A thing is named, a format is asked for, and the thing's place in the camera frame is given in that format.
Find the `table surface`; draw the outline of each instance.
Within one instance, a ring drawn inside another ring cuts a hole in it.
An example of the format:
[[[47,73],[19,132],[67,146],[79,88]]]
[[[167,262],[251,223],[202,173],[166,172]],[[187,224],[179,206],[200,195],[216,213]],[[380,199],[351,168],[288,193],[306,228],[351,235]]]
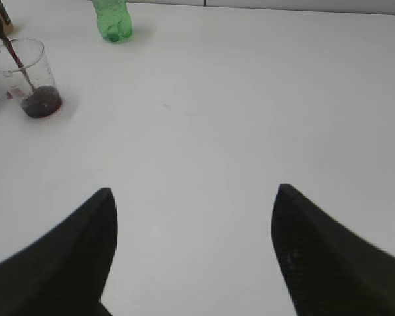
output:
[[[8,0],[64,106],[0,105],[0,261],[113,189],[114,315],[295,315],[270,218],[291,183],[395,255],[395,16]]]

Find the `green plastic bottle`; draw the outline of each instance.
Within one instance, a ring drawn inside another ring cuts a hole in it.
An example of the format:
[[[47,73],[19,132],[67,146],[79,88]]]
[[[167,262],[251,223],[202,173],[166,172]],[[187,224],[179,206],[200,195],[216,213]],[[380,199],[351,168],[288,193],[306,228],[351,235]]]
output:
[[[97,11],[98,30],[106,41],[127,40],[133,32],[132,19],[125,0],[92,0]]]

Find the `clear plastic cup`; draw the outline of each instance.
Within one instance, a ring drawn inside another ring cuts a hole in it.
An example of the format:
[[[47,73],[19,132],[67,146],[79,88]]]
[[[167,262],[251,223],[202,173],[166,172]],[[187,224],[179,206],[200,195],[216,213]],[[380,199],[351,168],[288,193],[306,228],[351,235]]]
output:
[[[30,117],[46,117],[61,106],[44,44],[36,39],[10,41],[23,64],[15,61],[4,44],[0,45],[0,83]]]

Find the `cup rim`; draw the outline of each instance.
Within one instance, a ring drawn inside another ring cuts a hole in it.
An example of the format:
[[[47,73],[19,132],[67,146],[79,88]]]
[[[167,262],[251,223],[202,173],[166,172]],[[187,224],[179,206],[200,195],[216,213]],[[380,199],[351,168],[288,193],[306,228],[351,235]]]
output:
[[[35,39],[35,38],[13,38],[13,39],[9,40],[9,42],[11,42],[11,43],[16,42],[16,41],[34,41],[34,42],[41,45],[41,53],[39,54],[38,58],[35,59],[32,63],[24,65],[22,68],[16,68],[16,69],[12,69],[12,70],[0,70],[0,72],[2,72],[2,73],[13,74],[15,72],[26,70],[26,69],[34,66],[36,63],[38,63],[38,61],[40,61],[41,58],[44,56],[44,53],[45,53],[44,44],[41,41],[39,41],[38,39]],[[2,44],[0,44],[0,47],[5,48],[5,45],[2,43]]]

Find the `red liquid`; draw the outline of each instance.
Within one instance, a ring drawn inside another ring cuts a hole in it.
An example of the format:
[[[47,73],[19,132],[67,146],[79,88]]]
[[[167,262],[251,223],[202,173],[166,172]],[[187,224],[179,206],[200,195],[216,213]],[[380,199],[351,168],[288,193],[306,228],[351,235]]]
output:
[[[1,38],[1,40],[3,41],[3,45],[7,48],[7,51],[9,52],[9,54],[11,54],[12,58],[14,59],[15,63],[18,65],[18,67],[24,68],[24,64],[22,64],[22,61],[20,61],[20,58],[18,57],[18,55],[14,52],[12,43],[9,41],[9,39],[6,36],[3,36]],[[34,91],[35,87],[31,83],[31,80],[29,79],[28,74],[26,73],[26,70],[22,69],[21,72],[23,73],[26,81],[29,83],[29,86],[31,87],[32,91]]]
[[[22,108],[29,117],[46,117],[61,106],[59,92],[53,86],[41,86],[22,101]]]

